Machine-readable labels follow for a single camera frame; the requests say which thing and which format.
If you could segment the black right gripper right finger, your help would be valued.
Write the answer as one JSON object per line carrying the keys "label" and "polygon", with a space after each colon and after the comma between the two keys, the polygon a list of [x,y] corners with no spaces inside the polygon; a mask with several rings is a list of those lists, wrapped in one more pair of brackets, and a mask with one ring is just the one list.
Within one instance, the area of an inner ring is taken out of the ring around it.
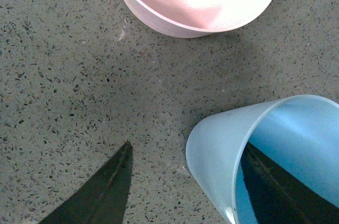
{"label": "black right gripper right finger", "polygon": [[338,223],[338,207],[268,158],[252,144],[240,160],[258,223]]}

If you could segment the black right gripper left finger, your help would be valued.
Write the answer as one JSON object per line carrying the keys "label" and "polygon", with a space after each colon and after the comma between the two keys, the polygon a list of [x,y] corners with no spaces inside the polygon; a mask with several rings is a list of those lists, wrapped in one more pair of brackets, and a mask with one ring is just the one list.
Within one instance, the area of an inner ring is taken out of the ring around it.
{"label": "black right gripper left finger", "polygon": [[131,186],[133,148],[125,142],[78,191],[41,223],[123,223]]}

